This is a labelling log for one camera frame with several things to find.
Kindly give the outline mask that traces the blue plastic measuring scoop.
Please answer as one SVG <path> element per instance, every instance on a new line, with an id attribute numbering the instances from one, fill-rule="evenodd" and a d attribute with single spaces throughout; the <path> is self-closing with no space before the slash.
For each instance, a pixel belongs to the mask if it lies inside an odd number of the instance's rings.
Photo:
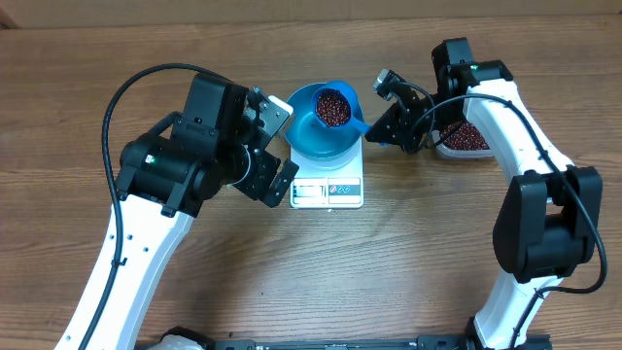
<path id="1" fill-rule="evenodd" d="M 353 129 L 367 134 L 370 126 L 357 117 L 361 111 L 354 89 L 343 81 L 331 81 L 312 96 L 313 112 L 321 126 L 329 129 Z"/>

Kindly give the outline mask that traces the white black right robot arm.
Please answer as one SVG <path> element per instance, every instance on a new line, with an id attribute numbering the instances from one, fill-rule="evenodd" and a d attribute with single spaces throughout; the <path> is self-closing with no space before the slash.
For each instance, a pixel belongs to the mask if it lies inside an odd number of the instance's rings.
<path id="1" fill-rule="evenodd" d="M 597 229 L 603 181 L 578 167 L 546 137 L 521 100 L 506 65 L 477 61 L 465 38 L 432 50 L 436 93 L 383 70 L 374 92 L 389 109 L 365 134 L 372 143 L 419 152 L 446 125 L 471 123 L 508 184 L 493 229 L 500 273 L 484 306 L 458 335 L 420 335 L 418 349 L 547 349 L 529 325 L 545 299 L 592 258 L 605 259 Z"/>

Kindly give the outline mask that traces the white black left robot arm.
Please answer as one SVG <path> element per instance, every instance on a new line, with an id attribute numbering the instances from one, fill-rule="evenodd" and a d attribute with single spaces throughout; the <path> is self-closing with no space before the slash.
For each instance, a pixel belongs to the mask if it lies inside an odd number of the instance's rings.
<path id="1" fill-rule="evenodd" d="M 57 348 L 132 348 L 171 256 L 221 188 L 278 206 L 298 167 L 266 147 L 293 114 L 259 87 L 196 74 L 183 111 L 123 148 L 106 238 Z"/>

